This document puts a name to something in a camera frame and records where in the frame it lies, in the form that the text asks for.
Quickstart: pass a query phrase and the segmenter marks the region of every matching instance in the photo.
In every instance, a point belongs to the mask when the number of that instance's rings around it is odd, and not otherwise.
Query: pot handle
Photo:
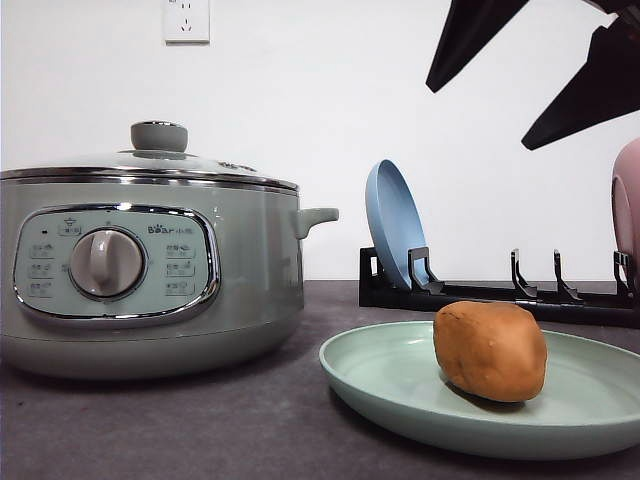
[[[314,225],[324,222],[335,222],[340,217],[337,208],[308,208],[298,210],[294,219],[294,230],[296,238],[302,240],[307,238],[309,230]]]

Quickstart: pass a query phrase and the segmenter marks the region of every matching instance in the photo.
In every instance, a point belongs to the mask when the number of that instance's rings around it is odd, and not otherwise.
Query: glass lid
[[[60,176],[164,177],[224,181],[298,190],[291,182],[271,178],[252,167],[185,153],[188,132],[181,125],[147,121],[131,126],[133,150],[84,155],[56,164],[7,170],[2,179]]]

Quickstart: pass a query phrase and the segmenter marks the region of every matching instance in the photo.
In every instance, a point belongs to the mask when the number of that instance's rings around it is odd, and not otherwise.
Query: pot base
[[[298,325],[297,314],[254,327],[176,338],[49,341],[2,335],[2,357],[21,370],[52,377],[127,380],[195,373],[275,349]]]

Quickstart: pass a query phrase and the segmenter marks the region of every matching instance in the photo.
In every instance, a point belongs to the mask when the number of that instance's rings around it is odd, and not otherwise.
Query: green plate
[[[572,335],[544,332],[545,385],[527,402],[503,404],[447,383],[432,322],[372,325],[320,349],[336,393],[400,435],[488,457],[557,460],[640,443],[640,355]]]

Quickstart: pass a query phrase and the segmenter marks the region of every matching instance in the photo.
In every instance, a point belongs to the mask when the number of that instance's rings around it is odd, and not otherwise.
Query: control knob
[[[113,229],[82,237],[71,253],[70,273],[75,285],[95,297],[114,297],[135,286],[144,256],[138,243]]]

